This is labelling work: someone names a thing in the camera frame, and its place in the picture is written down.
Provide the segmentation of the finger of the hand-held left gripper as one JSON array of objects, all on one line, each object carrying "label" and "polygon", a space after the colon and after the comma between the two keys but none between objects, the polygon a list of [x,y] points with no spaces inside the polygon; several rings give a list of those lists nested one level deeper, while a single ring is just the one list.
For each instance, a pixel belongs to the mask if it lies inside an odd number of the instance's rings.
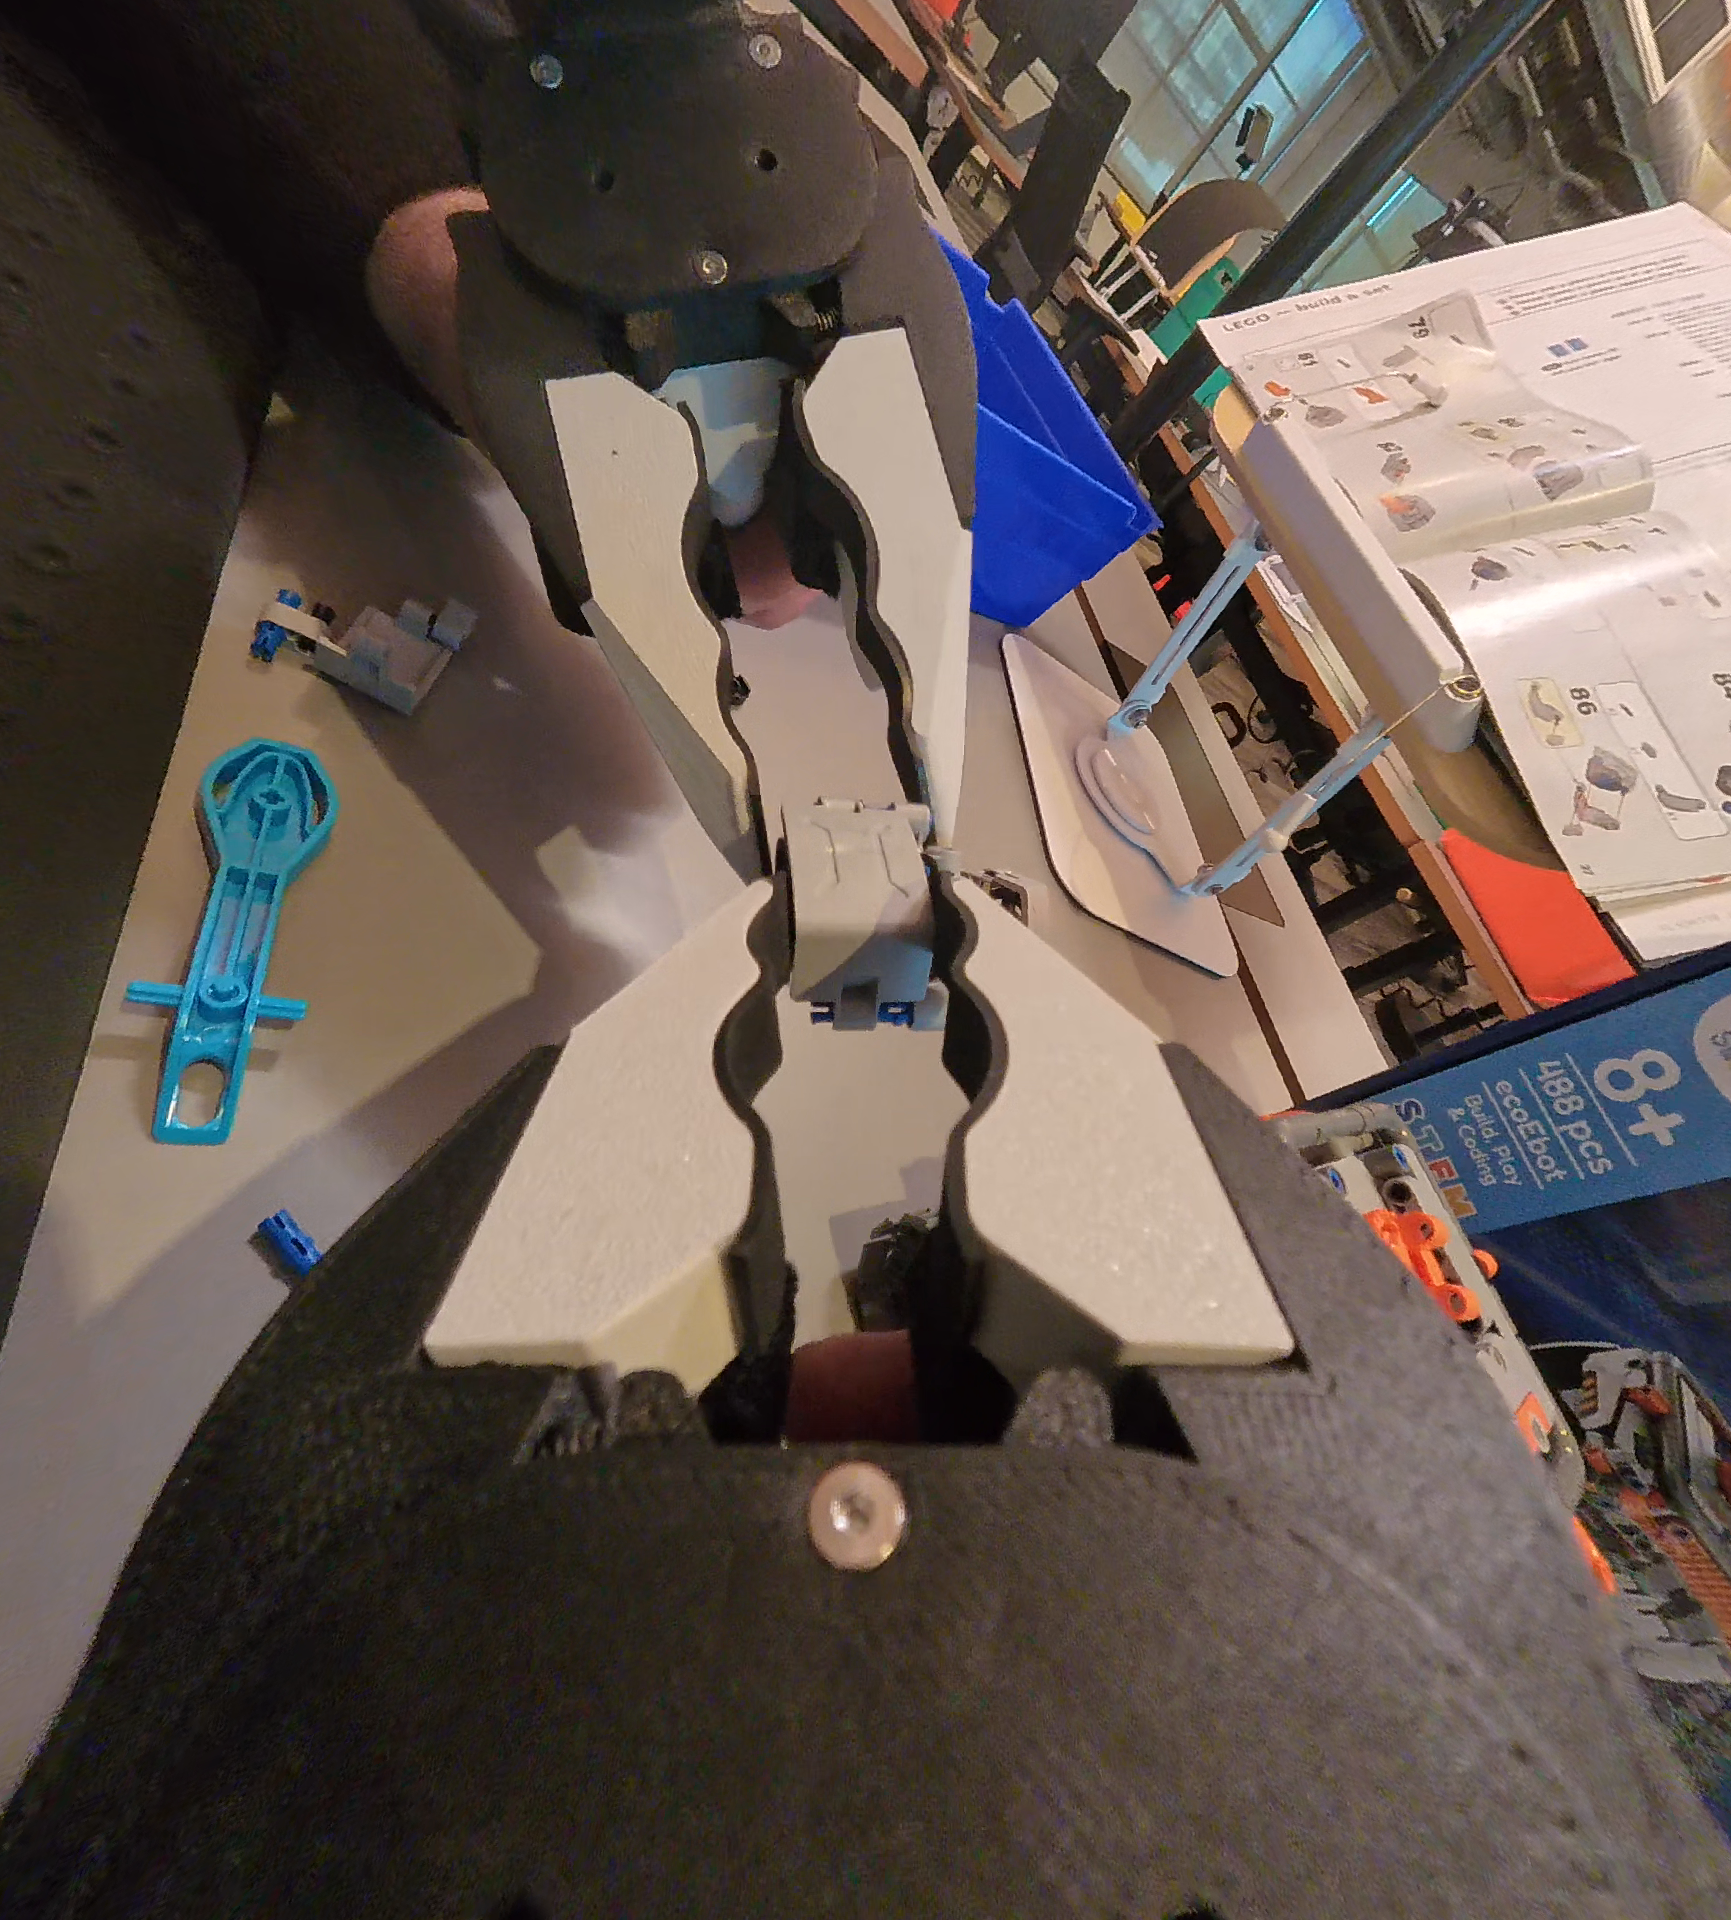
[{"label": "finger of the hand-held left gripper", "polygon": [[541,388],[585,567],[583,611],[615,680],[719,851],[765,851],[731,647],[697,581],[707,526],[697,429],[617,371]]},{"label": "finger of the hand-held left gripper", "polygon": [[787,400],[807,513],[835,542],[841,605],[881,688],[885,742],[931,838],[957,842],[973,534],[961,523],[907,334],[841,336]]}]

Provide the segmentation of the orange storage bin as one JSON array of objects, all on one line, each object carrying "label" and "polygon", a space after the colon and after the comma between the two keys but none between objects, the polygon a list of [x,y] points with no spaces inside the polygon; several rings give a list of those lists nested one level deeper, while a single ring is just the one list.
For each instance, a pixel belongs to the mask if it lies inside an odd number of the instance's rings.
[{"label": "orange storage bin", "polygon": [[1454,828],[1440,831],[1438,851],[1534,1005],[1594,993],[1636,974],[1564,872],[1492,851]]}]

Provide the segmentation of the blue storage bin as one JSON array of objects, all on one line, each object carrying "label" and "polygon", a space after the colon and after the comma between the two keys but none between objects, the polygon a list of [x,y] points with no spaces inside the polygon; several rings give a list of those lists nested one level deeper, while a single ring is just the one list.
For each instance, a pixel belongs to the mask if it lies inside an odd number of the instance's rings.
[{"label": "blue storage bin", "polygon": [[1051,343],[949,240],[975,354],[975,613],[1025,627],[1158,527]]}]

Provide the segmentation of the grey bracket brick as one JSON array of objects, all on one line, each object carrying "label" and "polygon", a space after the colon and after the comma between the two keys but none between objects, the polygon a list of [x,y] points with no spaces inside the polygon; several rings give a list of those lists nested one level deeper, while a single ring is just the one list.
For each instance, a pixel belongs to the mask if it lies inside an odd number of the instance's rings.
[{"label": "grey bracket brick", "polygon": [[317,645],[317,671],[377,705],[411,716],[475,626],[477,611],[457,597],[439,608],[409,597],[395,613],[367,605],[341,636]]}]

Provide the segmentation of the white stand platform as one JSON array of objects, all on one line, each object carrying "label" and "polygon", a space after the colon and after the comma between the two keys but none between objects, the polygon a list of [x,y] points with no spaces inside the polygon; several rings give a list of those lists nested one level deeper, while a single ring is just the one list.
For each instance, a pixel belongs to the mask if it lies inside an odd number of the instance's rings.
[{"label": "white stand platform", "polygon": [[1482,694],[1308,435],[1292,422],[1256,413],[1234,388],[1214,400],[1210,434],[1224,471],[1364,703],[1414,746],[1442,756],[1464,752],[1476,735]]}]

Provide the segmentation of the black dimpled foam mat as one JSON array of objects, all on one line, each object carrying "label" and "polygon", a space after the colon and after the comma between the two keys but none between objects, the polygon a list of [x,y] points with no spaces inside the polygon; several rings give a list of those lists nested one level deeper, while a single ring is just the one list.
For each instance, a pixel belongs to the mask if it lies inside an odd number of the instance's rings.
[{"label": "black dimpled foam mat", "polygon": [[0,10],[0,1352],[267,395],[251,283]]}]

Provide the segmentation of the person's left hand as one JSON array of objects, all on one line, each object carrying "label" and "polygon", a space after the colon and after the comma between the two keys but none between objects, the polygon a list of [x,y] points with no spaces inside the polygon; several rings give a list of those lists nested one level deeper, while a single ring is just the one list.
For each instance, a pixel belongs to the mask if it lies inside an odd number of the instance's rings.
[{"label": "person's left hand", "polygon": [[477,441],[463,379],[457,329],[459,262],[451,218],[483,214],[477,186],[451,186],[399,203],[379,224],[365,269],[365,299],[435,413],[451,431]]}]

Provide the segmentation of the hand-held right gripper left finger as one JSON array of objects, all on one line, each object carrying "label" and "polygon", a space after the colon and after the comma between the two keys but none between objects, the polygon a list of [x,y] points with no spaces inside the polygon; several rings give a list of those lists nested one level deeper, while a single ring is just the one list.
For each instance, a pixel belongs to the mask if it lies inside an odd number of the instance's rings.
[{"label": "hand-held right gripper left finger", "polygon": [[781,900],[749,883],[581,1020],[431,1317],[437,1365],[653,1370],[703,1388],[785,1320],[771,1148]]}]

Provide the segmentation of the blue cardboard box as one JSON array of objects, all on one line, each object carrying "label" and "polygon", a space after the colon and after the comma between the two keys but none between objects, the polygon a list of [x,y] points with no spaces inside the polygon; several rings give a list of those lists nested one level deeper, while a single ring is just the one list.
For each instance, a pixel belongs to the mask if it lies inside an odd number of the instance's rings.
[{"label": "blue cardboard box", "polygon": [[1731,942],[1274,1123],[1408,1134],[1578,1431],[1634,1665],[1731,1688]]}]

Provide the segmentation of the grey sleeve with blue pins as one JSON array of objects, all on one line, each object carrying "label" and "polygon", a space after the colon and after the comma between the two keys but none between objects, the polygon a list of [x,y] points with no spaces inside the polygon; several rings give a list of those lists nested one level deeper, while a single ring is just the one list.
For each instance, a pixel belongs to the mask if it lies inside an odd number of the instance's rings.
[{"label": "grey sleeve with blue pins", "polygon": [[309,601],[299,587],[277,587],[265,611],[253,624],[249,653],[261,664],[291,651],[313,661],[345,661],[347,649],[333,633],[337,611],[325,601]]}]

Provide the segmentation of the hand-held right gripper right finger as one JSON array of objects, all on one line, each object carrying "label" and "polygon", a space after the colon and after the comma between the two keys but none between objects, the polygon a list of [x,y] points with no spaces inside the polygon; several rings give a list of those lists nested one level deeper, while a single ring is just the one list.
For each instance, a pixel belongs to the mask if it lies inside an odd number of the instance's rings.
[{"label": "hand-held right gripper right finger", "polygon": [[967,1109],[911,1279],[921,1399],[1013,1403],[1071,1368],[1300,1365],[1180,1050],[979,887],[933,901]]}]

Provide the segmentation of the instruction booklet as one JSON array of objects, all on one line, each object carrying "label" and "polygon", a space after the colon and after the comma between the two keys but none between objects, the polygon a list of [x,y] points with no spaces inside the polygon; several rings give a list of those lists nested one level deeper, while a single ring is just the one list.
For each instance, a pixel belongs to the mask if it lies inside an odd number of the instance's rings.
[{"label": "instruction booklet", "polygon": [[1204,334],[1440,626],[1572,882],[1731,882],[1731,230],[1668,203]]}]

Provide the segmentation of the light blue paddle piece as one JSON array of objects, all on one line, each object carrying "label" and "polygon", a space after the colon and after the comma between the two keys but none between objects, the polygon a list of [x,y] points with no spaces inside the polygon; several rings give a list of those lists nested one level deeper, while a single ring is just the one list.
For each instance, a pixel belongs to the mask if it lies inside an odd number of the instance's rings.
[{"label": "light blue paddle piece", "polygon": [[151,1122],[153,1139],[171,1146],[225,1141],[255,1030],[307,1013],[301,998],[267,987],[267,967],[287,887],[323,850],[339,798],[313,752],[255,735],[205,767],[195,805],[209,891],[187,970],[123,993],[171,1020]]}]

